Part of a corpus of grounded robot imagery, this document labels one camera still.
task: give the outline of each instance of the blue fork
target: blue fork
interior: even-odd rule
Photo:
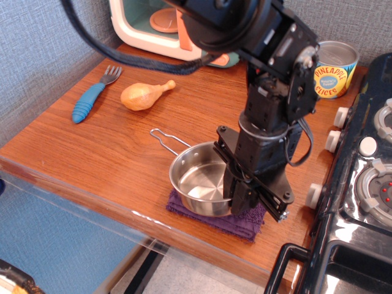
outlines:
[[[105,74],[103,77],[99,80],[98,84],[92,85],[76,102],[75,108],[73,109],[72,112],[72,120],[75,124],[80,123],[82,120],[84,120],[90,110],[92,109],[92,106],[94,105],[94,102],[98,98],[98,95],[105,89],[106,85],[113,83],[115,80],[118,79],[118,77],[121,74],[121,67],[117,67],[115,70],[115,67],[113,66],[110,70],[110,66],[105,71]]]

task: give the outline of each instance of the purple towel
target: purple towel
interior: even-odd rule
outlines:
[[[255,208],[245,211],[238,216],[200,216],[185,208],[175,189],[170,192],[166,209],[182,216],[196,219],[214,228],[218,228],[225,233],[238,236],[250,242],[254,242],[256,234],[261,232],[260,226],[264,224],[264,215],[266,213],[264,206],[258,204]]]

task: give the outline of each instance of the toy chicken drumstick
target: toy chicken drumstick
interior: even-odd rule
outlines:
[[[163,92],[176,86],[173,80],[164,85],[136,83],[121,93],[121,103],[131,110],[144,110],[154,105]]]

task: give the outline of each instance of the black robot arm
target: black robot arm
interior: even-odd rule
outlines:
[[[294,201],[285,166],[295,165],[303,130],[312,141],[304,117],[318,99],[317,36],[278,0],[166,2],[182,11],[196,46],[213,55],[234,51],[248,62],[240,132],[220,126],[215,142],[227,164],[224,197],[233,199],[232,213],[262,202],[275,220],[285,219]]]

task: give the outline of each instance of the pineapple can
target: pineapple can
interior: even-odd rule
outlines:
[[[360,54],[343,42],[324,41],[319,45],[314,89],[321,98],[343,96],[350,86]]]

